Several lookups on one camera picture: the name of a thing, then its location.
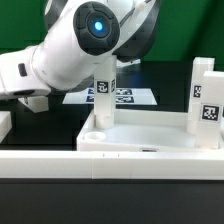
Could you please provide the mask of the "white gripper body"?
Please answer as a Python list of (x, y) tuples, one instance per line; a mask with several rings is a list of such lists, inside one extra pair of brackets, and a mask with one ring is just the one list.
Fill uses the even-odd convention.
[(35, 49), (32, 46), (0, 55), (0, 100), (47, 96), (51, 92), (33, 70)]

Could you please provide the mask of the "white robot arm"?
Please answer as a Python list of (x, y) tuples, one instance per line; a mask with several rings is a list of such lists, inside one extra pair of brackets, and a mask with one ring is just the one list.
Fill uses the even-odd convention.
[(115, 55), (123, 63), (152, 48), (162, 0), (47, 0), (43, 42), (0, 55), (0, 100), (79, 92)]

